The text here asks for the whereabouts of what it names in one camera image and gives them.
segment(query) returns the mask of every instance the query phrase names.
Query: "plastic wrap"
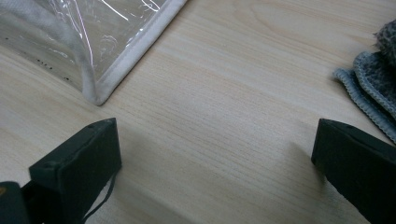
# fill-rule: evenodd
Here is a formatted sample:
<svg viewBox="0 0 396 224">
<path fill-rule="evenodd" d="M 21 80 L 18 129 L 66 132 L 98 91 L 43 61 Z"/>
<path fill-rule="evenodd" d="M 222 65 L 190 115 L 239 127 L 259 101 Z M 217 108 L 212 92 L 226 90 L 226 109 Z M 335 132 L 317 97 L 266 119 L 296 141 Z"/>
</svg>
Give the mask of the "plastic wrap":
<svg viewBox="0 0 396 224">
<path fill-rule="evenodd" d="M 3 0 L 0 44 L 102 104 L 185 0 Z"/>
</svg>

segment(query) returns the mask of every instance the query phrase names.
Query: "white fabric edge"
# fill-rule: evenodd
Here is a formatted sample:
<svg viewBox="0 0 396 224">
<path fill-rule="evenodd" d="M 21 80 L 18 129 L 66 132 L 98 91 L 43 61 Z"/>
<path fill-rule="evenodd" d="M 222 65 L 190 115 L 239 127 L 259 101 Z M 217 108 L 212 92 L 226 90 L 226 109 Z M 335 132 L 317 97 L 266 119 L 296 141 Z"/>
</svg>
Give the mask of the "white fabric edge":
<svg viewBox="0 0 396 224">
<path fill-rule="evenodd" d="M 161 8 L 162 11 L 154 15 L 145 30 L 136 37 L 100 79 L 96 81 L 96 91 L 87 92 L 84 97 L 95 105 L 102 105 L 186 2 L 187 0 L 168 0 L 165 2 Z"/>
</svg>

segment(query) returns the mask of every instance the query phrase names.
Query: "black strap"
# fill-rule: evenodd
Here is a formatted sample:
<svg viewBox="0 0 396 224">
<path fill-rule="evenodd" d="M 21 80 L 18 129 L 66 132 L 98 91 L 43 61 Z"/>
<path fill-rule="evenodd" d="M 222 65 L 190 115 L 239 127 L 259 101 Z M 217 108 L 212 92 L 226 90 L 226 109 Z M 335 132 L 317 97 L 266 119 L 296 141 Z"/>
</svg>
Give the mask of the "black strap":
<svg viewBox="0 0 396 224">
<path fill-rule="evenodd" d="M 92 211 L 90 213 L 85 215 L 85 217 L 80 222 L 81 224 L 84 224 L 90 216 L 92 216 L 105 202 L 107 202 L 108 198 L 111 195 L 111 192 L 113 192 L 114 185 L 116 183 L 117 172 L 111 177 L 111 183 L 110 183 L 110 187 L 108 187 L 108 191 L 107 191 L 106 197 L 102 200 L 101 203 L 99 203 L 94 209 L 92 209 Z"/>
</svg>

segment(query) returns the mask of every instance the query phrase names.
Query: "knitted cloth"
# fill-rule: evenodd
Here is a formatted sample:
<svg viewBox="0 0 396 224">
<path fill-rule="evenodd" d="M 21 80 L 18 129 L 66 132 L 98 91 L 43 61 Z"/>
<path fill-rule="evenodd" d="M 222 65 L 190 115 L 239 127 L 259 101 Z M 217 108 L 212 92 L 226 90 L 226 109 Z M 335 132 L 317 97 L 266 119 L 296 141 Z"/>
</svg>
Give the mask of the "knitted cloth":
<svg viewBox="0 0 396 224">
<path fill-rule="evenodd" d="M 396 21 L 376 35 L 379 52 L 363 52 L 353 70 L 337 69 L 356 105 L 396 144 Z"/>
</svg>

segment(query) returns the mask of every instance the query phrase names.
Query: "clear plastic bag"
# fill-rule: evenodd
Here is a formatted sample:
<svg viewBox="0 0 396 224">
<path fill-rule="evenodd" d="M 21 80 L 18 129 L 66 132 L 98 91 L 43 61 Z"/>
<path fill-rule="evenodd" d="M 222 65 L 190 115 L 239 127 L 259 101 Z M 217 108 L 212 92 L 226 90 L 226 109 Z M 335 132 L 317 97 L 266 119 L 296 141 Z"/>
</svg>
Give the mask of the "clear plastic bag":
<svg viewBox="0 0 396 224">
<path fill-rule="evenodd" d="M 186 0 L 2 0 L 0 45 L 101 105 Z"/>
</svg>

